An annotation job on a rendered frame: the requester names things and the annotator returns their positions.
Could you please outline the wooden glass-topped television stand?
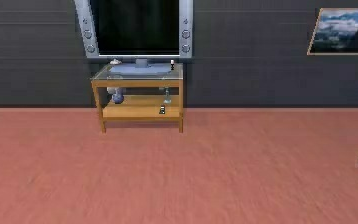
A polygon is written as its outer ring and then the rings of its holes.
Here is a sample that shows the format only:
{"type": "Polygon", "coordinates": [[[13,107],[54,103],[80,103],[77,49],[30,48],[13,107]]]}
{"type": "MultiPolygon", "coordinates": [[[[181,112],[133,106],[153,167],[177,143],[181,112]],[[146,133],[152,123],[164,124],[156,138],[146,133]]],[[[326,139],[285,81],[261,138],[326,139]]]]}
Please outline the wooden glass-topped television stand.
{"type": "Polygon", "coordinates": [[[182,63],[157,63],[147,68],[136,68],[133,64],[108,64],[91,78],[91,87],[98,111],[101,132],[106,132],[110,121],[172,121],[178,123],[183,132],[184,123],[184,69],[182,63]],[[165,104],[163,95],[124,95],[121,104],[112,100],[101,104],[99,89],[119,88],[170,88],[171,103],[165,104]],[[165,105],[165,114],[159,114],[160,106],[165,105]]]}

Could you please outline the blue round vase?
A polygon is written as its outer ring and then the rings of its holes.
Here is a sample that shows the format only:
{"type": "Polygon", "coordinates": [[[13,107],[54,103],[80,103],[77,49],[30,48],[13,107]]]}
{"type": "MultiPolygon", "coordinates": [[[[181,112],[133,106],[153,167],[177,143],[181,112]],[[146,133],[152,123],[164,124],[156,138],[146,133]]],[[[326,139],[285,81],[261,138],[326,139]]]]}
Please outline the blue round vase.
{"type": "Polygon", "coordinates": [[[112,94],[112,101],[115,104],[121,104],[124,101],[123,89],[116,88],[115,92],[112,94]]]}

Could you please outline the silver flat television set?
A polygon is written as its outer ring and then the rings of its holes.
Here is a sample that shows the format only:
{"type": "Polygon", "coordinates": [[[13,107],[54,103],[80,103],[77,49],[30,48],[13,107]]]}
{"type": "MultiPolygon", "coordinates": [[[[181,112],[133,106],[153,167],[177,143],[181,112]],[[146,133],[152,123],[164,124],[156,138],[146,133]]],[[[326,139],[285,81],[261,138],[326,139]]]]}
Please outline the silver flat television set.
{"type": "Polygon", "coordinates": [[[193,57],[194,0],[74,0],[85,56],[150,67],[193,57]]]}

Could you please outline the framed mountain landscape picture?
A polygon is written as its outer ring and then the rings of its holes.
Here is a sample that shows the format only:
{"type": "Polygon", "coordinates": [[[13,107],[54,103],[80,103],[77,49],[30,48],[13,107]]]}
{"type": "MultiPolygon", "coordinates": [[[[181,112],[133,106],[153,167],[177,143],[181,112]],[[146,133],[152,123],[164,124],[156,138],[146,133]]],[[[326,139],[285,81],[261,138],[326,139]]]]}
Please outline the framed mountain landscape picture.
{"type": "Polygon", "coordinates": [[[358,8],[321,8],[307,54],[358,55],[358,8]]]}

